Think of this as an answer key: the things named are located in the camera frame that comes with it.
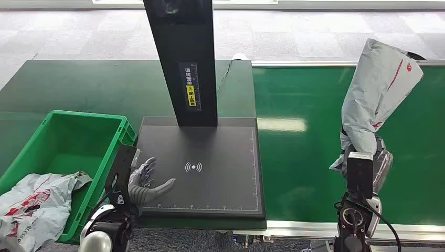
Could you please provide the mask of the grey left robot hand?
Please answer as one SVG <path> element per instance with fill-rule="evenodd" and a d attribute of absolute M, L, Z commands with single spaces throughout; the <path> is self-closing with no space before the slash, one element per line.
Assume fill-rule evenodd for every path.
<path fill-rule="evenodd" d="M 129 178 L 128 192 L 130 200 L 138 207 L 145 207 L 155 199 L 171 191 L 176 178 L 171 178 L 162 185 L 151 188 L 152 174 L 155 171 L 156 158 L 153 156 L 135 169 Z"/>

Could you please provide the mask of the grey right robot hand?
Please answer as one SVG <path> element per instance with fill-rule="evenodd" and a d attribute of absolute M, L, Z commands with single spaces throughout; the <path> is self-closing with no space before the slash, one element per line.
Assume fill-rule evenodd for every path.
<path fill-rule="evenodd" d="M 387 150 L 383 138 L 376 136 L 377 149 L 373 159 L 373 193 L 378 195 L 392 166 L 393 155 Z"/>

